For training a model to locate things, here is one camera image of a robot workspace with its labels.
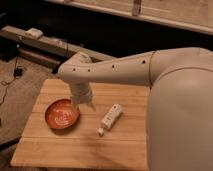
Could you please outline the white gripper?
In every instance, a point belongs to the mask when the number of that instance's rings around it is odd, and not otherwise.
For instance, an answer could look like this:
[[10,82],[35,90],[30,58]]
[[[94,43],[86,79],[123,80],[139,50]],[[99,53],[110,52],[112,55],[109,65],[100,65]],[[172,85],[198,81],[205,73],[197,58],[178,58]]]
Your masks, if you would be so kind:
[[73,111],[79,112],[78,104],[87,103],[93,111],[96,111],[96,106],[92,100],[92,90],[88,83],[77,83],[70,85],[72,108]]

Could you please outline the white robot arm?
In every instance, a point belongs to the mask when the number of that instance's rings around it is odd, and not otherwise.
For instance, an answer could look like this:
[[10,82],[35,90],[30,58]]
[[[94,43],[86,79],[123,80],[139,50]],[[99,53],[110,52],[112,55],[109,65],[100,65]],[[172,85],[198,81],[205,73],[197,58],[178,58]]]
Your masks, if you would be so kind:
[[78,52],[58,76],[76,105],[92,100],[92,82],[150,87],[148,171],[213,171],[213,51],[156,50],[96,63]]

